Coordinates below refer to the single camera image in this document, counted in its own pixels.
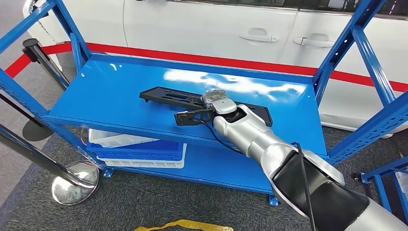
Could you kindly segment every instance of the black cable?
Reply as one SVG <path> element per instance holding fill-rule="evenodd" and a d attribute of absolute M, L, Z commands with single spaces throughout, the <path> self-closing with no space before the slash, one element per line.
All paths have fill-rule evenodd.
<path fill-rule="evenodd" d="M 312 231 L 317 231 L 316 225 L 315 225 L 315 219 L 313 217 L 313 212 L 312 212 L 312 204 L 310 203 L 310 191 L 309 191 L 309 184 L 307 182 L 307 177 L 306 177 L 306 169 L 305 169 L 305 163 L 303 162 L 303 152 L 302 152 L 302 147 L 298 142 L 293 142 L 292 145 L 297 146 L 299 158 L 300 158 L 300 166 L 302 169 L 302 175 L 303 175 L 303 183 L 305 186 L 305 194 L 306 194 L 306 202 L 307 202 L 307 208 L 309 209 L 309 219 L 310 219 L 310 226 L 312 228 Z"/>
<path fill-rule="evenodd" d="M 236 152 L 236 153 L 242 154 L 242 152 L 240 152 L 240 151 L 238 151 L 238 150 L 232 148 L 231 146 L 229 146 L 228 144 L 226 144 L 226 143 L 224 143 L 222 140 L 220 140 L 220 139 L 216 136 L 216 134 L 214 133 L 214 131 L 211 129 L 211 127 L 210 127 L 204 120 L 199 119 L 199 118 L 195 118 L 195 117 L 190 118 L 190 119 L 191 119 L 191 120 L 197 120 L 197 121 L 199 121 L 200 123 L 204 124 L 204 125 L 210 130 L 210 132 L 213 134 L 214 138 L 215 138 L 218 142 L 220 142 L 222 145 L 224 145 L 225 147 L 229 148 L 230 150 L 232 150 L 232 151 L 234 151 L 234 152 Z"/>

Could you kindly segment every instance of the red stripe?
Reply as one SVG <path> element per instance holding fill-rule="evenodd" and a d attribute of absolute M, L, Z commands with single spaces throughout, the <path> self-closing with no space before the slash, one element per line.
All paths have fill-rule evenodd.
<path fill-rule="evenodd" d="M 227 58 L 202 56 L 202 55 L 195 55 L 195 54 L 182 54 L 182 53 L 168 52 L 168 51 L 154 51 L 154 50 L 146 50 L 146 49 L 139 49 L 139 48 L 119 47 L 119 46 L 97 44 L 97 43 L 87 43 L 87 45 L 91 51 L 135 55 L 135 56 L 141 56 L 141 57 L 147 57 L 147 58 L 165 59 L 165 60 L 173 60 L 173 61 L 181 61 L 181 62 L 189 62 L 189 63 L 229 66 L 229 67 L 261 70 L 261 71 L 273 71 L 273 72 L 281 72 L 281 73 L 297 74 L 297 75 L 312 76 L 315 74 L 317 70 L 317 68 L 305 67 L 305 66 L 271 64 L 271 63 L 246 61 L 246 60 L 238 60 L 238 59 L 227 59 Z M 71 51 L 72 48 L 71 48 L 71 43 L 66 42 L 66 43 L 62 43 L 58 45 L 46 46 L 46 47 L 43 47 L 42 49 L 44 50 L 44 53 L 46 54 L 55 54 L 55 53 Z M 25 54 L 23 54 L 18 60 L 16 60 L 16 62 L 14 62 L 11 66 L 9 66 L 9 68 L 7 68 L 6 72 L 11 77 L 16 76 L 22 69 L 24 69 L 28 65 L 29 60 L 27 61 L 27 59 L 28 57 Z M 371 87 L 374 86 L 370 77 L 355 75 L 355 74 L 341 72 L 341 71 L 333 71 L 333 73 L 330 75 L 330 78 L 340 80 L 340 81 L 350 82 L 350 83 L 371 86 Z M 407 83 L 390 81 L 390 84 L 395 91 L 405 92 L 408 90 Z"/>

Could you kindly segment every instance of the car window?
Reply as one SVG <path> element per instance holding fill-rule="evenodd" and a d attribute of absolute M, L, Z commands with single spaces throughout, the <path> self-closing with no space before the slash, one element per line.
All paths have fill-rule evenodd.
<path fill-rule="evenodd" d="M 331 12 L 353 13 L 358 7 L 358 0 L 304 0 L 301 9 L 322 10 Z M 296 4 L 296 0 L 286 1 L 285 4 Z M 408 17 L 408 0 L 387 0 L 377 14 Z"/>
<path fill-rule="evenodd" d="M 181 0 L 353 13 L 359 0 Z M 378 15 L 408 18 L 408 0 L 387 0 Z"/>
<path fill-rule="evenodd" d="M 218 4 L 238 4 L 253 6 L 281 7 L 285 0 L 181 0 L 181 1 L 198 1 Z"/>

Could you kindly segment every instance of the blue metal shelf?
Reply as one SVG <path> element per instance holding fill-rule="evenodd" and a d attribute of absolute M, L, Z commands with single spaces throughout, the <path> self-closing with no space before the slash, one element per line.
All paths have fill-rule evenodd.
<path fill-rule="evenodd" d="M 327 156 L 310 77 L 93 54 L 45 118 L 53 123 L 225 148 L 204 126 L 177 126 L 174 113 L 185 109 L 139 98 L 141 91 L 156 86 L 194 93 L 221 88 L 234 100 L 266 106 L 273 130 L 282 139 Z M 88 103 L 78 103 L 84 97 Z"/>
<path fill-rule="evenodd" d="M 229 150 L 190 144 L 187 145 L 184 168 L 114 169 L 272 194 L 270 183 L 255 160 Z"/>

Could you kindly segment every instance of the blue plastic crate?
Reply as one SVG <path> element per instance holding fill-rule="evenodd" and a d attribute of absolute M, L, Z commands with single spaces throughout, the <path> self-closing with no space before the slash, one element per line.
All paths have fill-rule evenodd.
<path fill-rule="evenodd" d="M 174 141 L 160 140 L 117 148 L 103 148 L 88 142 L 87 149 L 98 159 L 180 161 L 183 158 L 183 143 Z"/>

